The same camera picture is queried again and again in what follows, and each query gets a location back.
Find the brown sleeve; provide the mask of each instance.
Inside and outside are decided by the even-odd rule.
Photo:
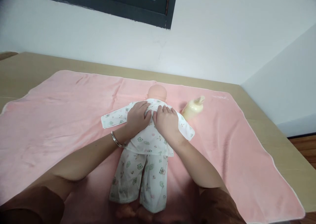
[[[198,223],[246,224],[234,200],[219,188],[206,189],[198,200]]]
[[[0,207],[0,223],[60,223],[64,202],[45,186],[32,187]]]

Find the tan table surface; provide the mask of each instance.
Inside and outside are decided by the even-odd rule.
[[[30,89],[63,69],[140,80],[156,80],[162,83],[230,93],[244,112],[263,147],[273,157],[281,175],[298,195],[305,211],[316,211],[316,170],[239,85],[34,53],[21,53],[0,61],[0,108],[11,100],[23,97]]]

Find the dark gray window frame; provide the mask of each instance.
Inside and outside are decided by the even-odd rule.
[[[170,29],[175,0],[54,0]]]

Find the doll pajama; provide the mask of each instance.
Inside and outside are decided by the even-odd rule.
[[[159,106],[168,106],[165,102],[149,98],[147,111],[153,115]],[[111,128],[127,121],[129,110],[136,104],[131,102],[127,106],[105,114],[101,117],[104,129]],[[180,133],[191,140],[195,132],[184,117],[178,115]],[[110,201],[116,203],[130,203],[139,196],[140,203],[150,212],[157,213],[165,209],[167,201],[167,166],[168,157],[173,157],[173,149],[157,131],[152,117],[148,126],[135,137],[124,144],[119,164],[112,181]]]
[[[138,198],[148,211],[165,209],[168,156],[144,155],[124,149],[110,190],[110,201],[130,203]]]

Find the forearm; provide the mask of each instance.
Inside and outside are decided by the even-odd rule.
[[[188,173],[198,186],[202,188],[221,188],[228,192],[215,167],[183,136],[171,139],[169,144],[180,157]]]
[[[113,132],[120,144],[130,139],[125,126]],[[108,134],[89,145],[69,154],[53,166],[49,172],[69,181],[79,181],[92,172],[101,162],[116,150],[118,146]]]
[[[131,138],[125,126],[117,129],[113,134],[120,144]],[[66,200],[76,182],[85,178],[117,148],[112,135],[108,134],[69,154],[28,188],[46,186]]]

